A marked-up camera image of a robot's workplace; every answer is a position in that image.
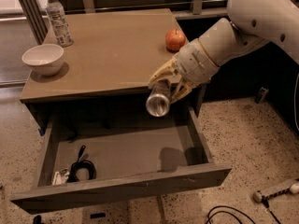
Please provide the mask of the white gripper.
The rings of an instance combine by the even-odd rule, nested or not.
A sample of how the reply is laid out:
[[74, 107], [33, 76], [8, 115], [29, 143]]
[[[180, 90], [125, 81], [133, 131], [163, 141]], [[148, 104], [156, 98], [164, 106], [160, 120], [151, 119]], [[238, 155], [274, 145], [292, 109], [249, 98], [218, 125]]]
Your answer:
[[179, 52], [160, 68], [149, 79], [148, 87], [151, 89], [158, 81], [168, 79], [177, 83], [171, 92], [171, 103], [175, 103], [187, 96], [200, 84], [207, 83], [217, 72], [219, 67], [204, 51], [199, 39], [183, 46]]

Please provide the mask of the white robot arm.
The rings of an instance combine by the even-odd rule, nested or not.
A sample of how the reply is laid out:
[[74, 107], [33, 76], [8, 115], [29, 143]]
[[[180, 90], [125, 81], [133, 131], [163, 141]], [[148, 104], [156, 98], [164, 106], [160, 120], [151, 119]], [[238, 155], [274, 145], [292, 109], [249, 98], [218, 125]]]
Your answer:
[[272, 42], [299, 63], [299, 8], [291, 0], [228, 0], [228, 17], [184, 45], [150, 78], [180, 76], [174, 103], [208, 82], [227, 62]]

